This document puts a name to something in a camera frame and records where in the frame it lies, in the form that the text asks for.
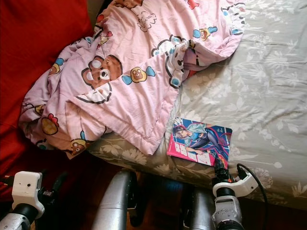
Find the gray bedsheet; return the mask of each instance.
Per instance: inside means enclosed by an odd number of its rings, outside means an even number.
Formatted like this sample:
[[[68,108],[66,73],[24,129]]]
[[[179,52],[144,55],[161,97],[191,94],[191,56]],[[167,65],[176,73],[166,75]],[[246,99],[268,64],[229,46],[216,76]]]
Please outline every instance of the gray bedsheet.
[[[213,168],[166,156],[175,116],[233,129],[230,172],[250,167],[272,204],[307,209],[307,3],[249,0],[232,58],[182,85],[165,138],[145,156],[117,134],[89,151],[134,170],[210,187]],[[261,199],[259,190],[250,198]]]

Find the blue-haired character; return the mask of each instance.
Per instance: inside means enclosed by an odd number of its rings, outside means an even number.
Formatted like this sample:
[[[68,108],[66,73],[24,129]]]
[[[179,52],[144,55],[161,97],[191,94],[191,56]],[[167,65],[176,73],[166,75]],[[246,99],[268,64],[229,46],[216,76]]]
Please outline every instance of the blue-haired character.
[[[195,152],[196,154],[202,155],[204,151],[214,148],[225,160],[228,160],[228,154],[219,143],[217,133],[213,129],[210,129],[210,127],[212,125],[192,123],[188,127],[174,127],[173,134],[177,138],[184,140],[188,152]]]

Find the pink blanket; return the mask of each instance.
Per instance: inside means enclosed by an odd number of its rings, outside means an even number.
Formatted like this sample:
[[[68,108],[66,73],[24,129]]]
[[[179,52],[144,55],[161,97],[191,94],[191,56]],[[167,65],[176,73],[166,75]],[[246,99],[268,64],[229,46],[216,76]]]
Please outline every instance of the pink blanket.
[[[114,131],[154,154],[182,81],[237,48],[244,1],[115,0],[25,96],[20,127],[69,157]]]

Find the comic book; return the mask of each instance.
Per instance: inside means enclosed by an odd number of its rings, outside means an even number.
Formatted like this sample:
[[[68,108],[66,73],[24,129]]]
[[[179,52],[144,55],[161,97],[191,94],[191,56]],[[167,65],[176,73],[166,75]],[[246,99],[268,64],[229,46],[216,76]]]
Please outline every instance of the comic book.
[[[167,154],[227,169],[231,135],[230,128],[176,117]]]

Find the wooden floor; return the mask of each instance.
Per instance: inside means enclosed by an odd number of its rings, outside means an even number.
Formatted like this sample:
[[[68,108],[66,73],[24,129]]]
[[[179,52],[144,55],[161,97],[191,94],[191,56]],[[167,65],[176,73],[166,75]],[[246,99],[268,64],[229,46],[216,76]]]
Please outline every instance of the wooden floor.
[[[87,172],[65,195],[60,203],[60,228],[90,230],[98,205],[113,176],[120,167],[93,157]],[[138,173],[139,184],[148,197],[143,223],[134,228],[127,219],[128,230],[179,230],[180,206],[189,195],[189,186],[164,177]],[[240,199],[243,226],[246,230],[260,230],[263,204]],[[297,209],[269,206],[267,230],[306,230],[307,212]]]

